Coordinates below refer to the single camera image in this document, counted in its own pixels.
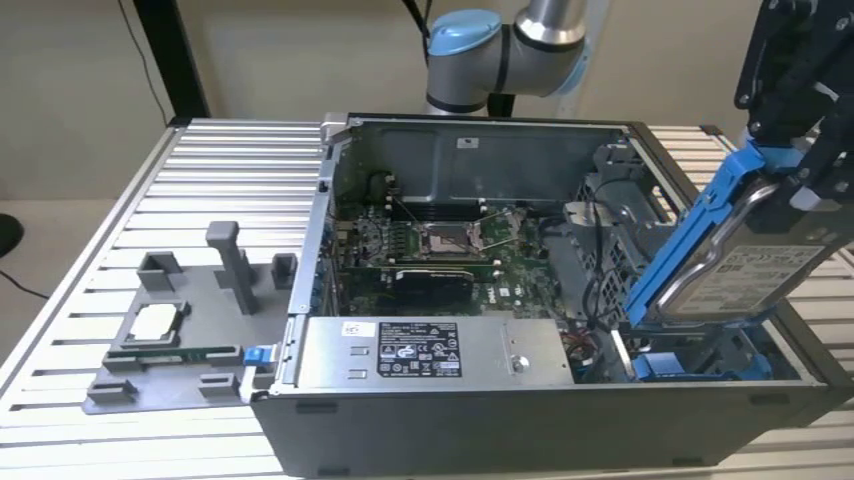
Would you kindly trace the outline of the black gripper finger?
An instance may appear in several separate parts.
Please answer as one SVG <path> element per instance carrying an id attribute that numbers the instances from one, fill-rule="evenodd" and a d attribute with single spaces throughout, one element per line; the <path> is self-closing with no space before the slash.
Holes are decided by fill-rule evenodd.
<path id="1" fill-rule="evenodd" d="M 807 151 L 761 143 L 755 147 L 777 189 L 751 215 L 751 231 L 768 235 L 849 235 L 852 96 L 837 97 Z"/>
<path id="2" fill-rule="evenodd" d="M 852 131 L 849 1 L 760 3 L 733 104 L 763 146 L 788 145 L 813 126 Z"/>

